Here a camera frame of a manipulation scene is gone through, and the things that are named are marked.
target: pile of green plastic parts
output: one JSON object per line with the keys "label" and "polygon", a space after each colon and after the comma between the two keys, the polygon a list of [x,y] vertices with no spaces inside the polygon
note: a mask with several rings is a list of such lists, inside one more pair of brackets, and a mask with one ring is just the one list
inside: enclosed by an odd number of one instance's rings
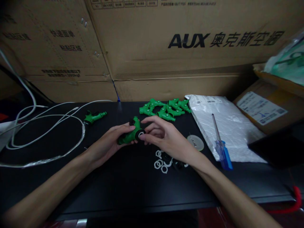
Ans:
{"label": "pile of green plastic parts", "polygon": [[[175,116],[180,116],[185,114],[185,111],[191,113],[191,109],[188,107],[189,100],[180,101],[178,98],[168,101],[167,104],[151,99],[149,103],[145,104],[143,107],[139,108],[140,114],[146,114],[148,116],[158,115],[164,120],[175,121]],[[156,106],[162,106],[161,110],[156,114],[153,110]]]}

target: green plastic part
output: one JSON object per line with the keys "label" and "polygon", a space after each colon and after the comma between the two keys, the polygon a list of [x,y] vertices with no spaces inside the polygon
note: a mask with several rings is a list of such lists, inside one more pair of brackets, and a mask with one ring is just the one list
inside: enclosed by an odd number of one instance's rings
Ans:
{"label": "green plastic part", "polygon": [[166,104],[162,103],[161,101],[156,101],[155,99],[151,99],[150,100],[150,106],[164,106]]}
{"label": "green plastic part", "polygon": [[164,119],[164,120],[171,120],[175,121],[175,118],[173,118],[170,114],[166,113],[166,105],[164,105],[159,112],[157,112],[157,115]]}
{"label": "green plastic part", "polygon": [[179,101],[178,105],[188,113],[191,113],[191,109],[188,107],[189,100]]}
{"label": "green plastic part", "polygon": [[145,130],[140,127],[138,117],[134,117],[132,120],[130,120],[130,126],[132,125],[135,126],[135,129],[125,135],[120,136],[117,142],[118,145],[128,144],[133,140],[140,140],[139,136],[146,133]]}
{"label": "green plastic part", "polygon": [[147,116],[155,116],[156,114],[152,112],[154,108],[155,107],[151,106],[149,102],[145,104],[143,107],[139,108],[139,114],[146,114]]}
{"label": "green plastic part", "polygon": [[176,110],[182,111],[182,109],[178,105],[178,102],[179,102],[178,100],[179,100],[178,98],[170,100],[168,102],[168,105],[171,106],[172,108],[175,108]]}
{"label": "green plastic part", "polygon": [[169,113],[157,113],[157,115],[160,117],[160,118],[162,118],[162,119],[164,119],[164,120],[170,120],[170,121],[175,121],[175,118],[174,117],[172,117]]}
{"label": "green plastic part", "polygon": [[101,112],[101,113],[94,113],[92,114],[91,111],[87,111],[87,114],[85,115],[84,122],[90,122],[93,124],[96,120],[101,119],[102,117],[106,116],[108,113],[107,112]]}
{"label": "green plastic part", "polygon": [[166,104],[166,110],[169,114],[171,114],[173,117],[175,116],[181,116],[183,114],[185,114],[184,111],[180,111],[180,110],[173,110],[171,106]]}

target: red cable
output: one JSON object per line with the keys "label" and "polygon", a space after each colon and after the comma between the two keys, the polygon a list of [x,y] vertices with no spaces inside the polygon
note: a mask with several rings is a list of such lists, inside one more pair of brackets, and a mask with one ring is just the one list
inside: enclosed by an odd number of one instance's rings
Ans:
{"label": "red cable", "polygon": [[292,207],[287,208],[287,209],[267,211],[267,212],[270,214],[287,214],[287,213],[291,213],[291,212],[295,212],[295,211],[299,210],[300,207],[302,206],[301,192],[300,192],[300,189],[295,185],[293,185],[293,189],[294,189],[296,202]]}

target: screwdriver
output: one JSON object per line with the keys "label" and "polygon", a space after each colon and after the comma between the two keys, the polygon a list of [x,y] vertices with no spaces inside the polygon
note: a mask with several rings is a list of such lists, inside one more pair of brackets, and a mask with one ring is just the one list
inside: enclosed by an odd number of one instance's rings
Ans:
{"label": "screwdriver", "polygon": [[216,125],[215,117],[213,114],[212,114],[212,118],[216,132],[215,150],[219,154],[219,160],[221,162],[222,168],[224,170],[233,170],[228,150],[225,147],[225,142],[222,141],[221,137],[219,136],[218,126]]}

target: white charging cable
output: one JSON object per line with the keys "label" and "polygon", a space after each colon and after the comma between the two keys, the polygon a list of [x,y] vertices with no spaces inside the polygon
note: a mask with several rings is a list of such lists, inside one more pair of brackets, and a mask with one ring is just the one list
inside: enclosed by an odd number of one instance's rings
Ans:
{"label": "white charging cable", "polygon": [[[8,131],[11,131],[13,130],[12,132],[12,139],[11,141],[9,141],[6,145],[6,148],[9,149],[9,150],[16,150],[16,149],[21,149],[21,148],[24,148],[26,146],[29,146],[31,144],[33,144],[34,142],[38,141],[39,139],[41,139],[42,137],[44,137],[45,135],[47,135],[52,129],[54,129],[58,124],[60,124],[61,122],[67,120],[68,118],[70,117],[73,117],[73,118],[76,118],[77,120],[79,120],[82,124],[82,135],[81,135],[81,139],[79,140],[79,142],[73,146],[68,152],[66,152],[64,155],[60,155],[60,156],[56,156],[56,157],[53,157],[53,158],[49,158],[49,159],[43,159],[43,160],[39,160],[39,161],[34,161],[34,162],[30,162],[30,163],[27,163],[27,164],[24,164],[24,165],[15,165],[15,164],[6,164],[6,163],[2,163],[0,162],[0,167],[8,167],[8,168],[26,168],[26,167],[31,167],[31,166],[36,166],[36,165],[41,165],[41,164],[45,164],[45,163],[49,163],[49,162],[52,162],[54,160],[57,160],[57,159],[60,159],[62,157],[65,157],[67,156],[70,152],[72,152],[77,146],[80,145],[80,143],[83,141],[84,139],[84,136],[85,136],[85,132],[86,132],[86,129],[85,129],[85,125],[83,123],[82,120],[80,120],[78,117],[75,117],[74,114],[76,112],[78,112],[81,108],[83,108],[84,106],[88,105],[88,104],[91,104],[91,103],[94,103],[94,102],[99,102],[99,101],[110,101],[112,102],[111,100],[96,100],[96,101],[92,101],[92,102],[89,102],[81,107],[76,107],[76,108],[73,108],[72,110],[68,111],[66,114],[62,115],[62,114],[53,114],[53,115],[45,115],[45,116],[41,116],[43,115],[44,113],[50,111],[51,109],[57,107],[57,106],[60,106],[60,105],[63,105],[63,104],[68,104],[68,103],[73,103],[73,102],[66,102],[66,103],[62,103],[62,104],[58,104],[58,105],[55,105],[49,109],[47,109],[46,111],[40,113],[39,115],[35,116],[34,118],[28,120],[28,121],[25,121],[21,124],[18,124],[18,121],[28,117],[29,115],[31,115],[36,107],[40,107],[40,108],[47,108],[47,106],[43,106],[43,105],[37,105],[36,104],[36,100],[35,100],[35,97],[34,95],[32,94],[32,92],[30,91],[30,89],[26,86],[26,84],[23,82],[22,78],[17,74],[17,72],[14,70],[13,66],[10,64],[10,62],[8,61],[8,59],[6,58],[5,54],[2,52],[2,50],[0,49],[0,54],[1,56],[3,57],[4,61],[6,62],[6,64],[9,66],[9,68],[11,69],[11,71],[13,72],[13,74],[18,78],[18,80],[20,81],[20,83],[24,86],[24,88],[28,91],[28,93],[30,94],[30,96],[32,97],[32,100],[33,100],[33,105],[32,106],[29,106],[29,107],[26,107],[24,109],[22,109],[17,117],[16,117],[16,120],[14,121],[15,124],[12,128],[9,128],[7,129],[6,131],[2,132],[0,134],[0,137],[5,134],[6,132]],[[20,115],[23,111],[27,110],[28,108],[32,108],[32,110],[26,114],[25,116],[21,117],[20,118]],[[15,135],[16,135],[16,127],[20,127],[20,129],[22,129],[23,127],[25,127],[29,122],[31,121],[34,121],[34,120],[37,120],[37,119],[40,119],[40,118],[45,118],[45,117],[50,117],[50,116],[62,116],[62,118],[60,120],[58,120],[46,133],[44,133],[43,135],[39,136],[38,138],[34,139],[33,141],[27,143],[27,144],[24,144],[24,145],[16,145],[15,144]]]}
{"label": "white charging cable", "polygon": [[22,120],[22,119],[28,117],[29,115],[31,115],[31,114],[35,111],[35,109],[36,109],[36,107],[37,107],[36,99],[35,99],[33,93],[31,92],[31,90],[30,90],[30,89],[27,87],[27,85],[23,82],[23,79],[22,79],[22,78],[17,74],[17,72],[14,70],[13,66],[10,64],[9,60],[6,58],[5,54],[2,52],[1,49],[0,49],[0,54],[1,54],[2,58],[4,59],[4,61],[6,62],[6,64],[8,65],[8,67],[11,69],[12,73],[18,78],[18,80],[20,81],[20,83],[21,83],[21,84],[24,86],[24,88],[28,91],[28,93],[30,94],[30,96],[31,96],[31,98],[32,98],[32,100],[33,100],[33,106],[32,106],[33,108],[32,108],[32,110],[31,110],[28,114],[26,114],[25,116],[23,116],[22,118],[19,119],[19,120]]}

